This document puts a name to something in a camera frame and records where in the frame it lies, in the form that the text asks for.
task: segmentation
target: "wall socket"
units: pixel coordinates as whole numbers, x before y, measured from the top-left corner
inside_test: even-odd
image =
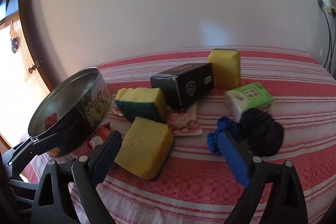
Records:
[[[319,2],[319,6],[323,9],[326,8],[328,13],[334,15],[335,5],[332,0],[317,0]]]

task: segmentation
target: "black box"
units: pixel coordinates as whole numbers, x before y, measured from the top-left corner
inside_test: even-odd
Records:
[[[188,63],[151,76],[168,106],[185,109],[214,89],[211,63]]]

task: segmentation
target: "red and white striped fabric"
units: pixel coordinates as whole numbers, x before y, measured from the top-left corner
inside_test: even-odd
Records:
[[[271,114],[285,128],[283,146],[268,162],[291,160],[298,172],[309,223],[317,223],[336,197],[336,81],[305,52],[274,47],[233,47],[241,55],[241,85],[258,81],[275,98]],[[187,62],[205,62],[212,48],[190,48],[99,65],[112,93],[122,87],[150,87],[149,77]],[[222,156],[212,155],[206,134],[230,113],[224,90],[214,90],[198,103],[204,133],[176,137],[162,173],[155,181],[140,179],[113,165],[97,191],[117,223],[224,223],[243,192]],[[126,133],[130,123],[109,112],[105,122]],[[26,171],[36,182],[48,161],[35,157]],[[71,195],[82,223],[88,223],[77,191]],[[252,223],[258,223],[270,186],[266,187]]]

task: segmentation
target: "blue cloth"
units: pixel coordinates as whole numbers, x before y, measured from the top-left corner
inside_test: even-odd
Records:
[[[211,153],[214,155],[219,155],[221,153],[218,147],[218,135],[223,131],[229,131],[237,143],[241,142],[242,139],[239,135],[237,125],[237,122],[231,121],[227,116],[223,116],[217,121],[217,129],[214,132],[210,132],[207,137],[207,144]]]

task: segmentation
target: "white wall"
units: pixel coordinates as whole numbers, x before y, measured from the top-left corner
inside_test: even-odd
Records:
[[[32,2],[41,47],[59,80],[87,66],[181,47],[271,45],[306,50],[320,63],[328,50],[317,0]]]

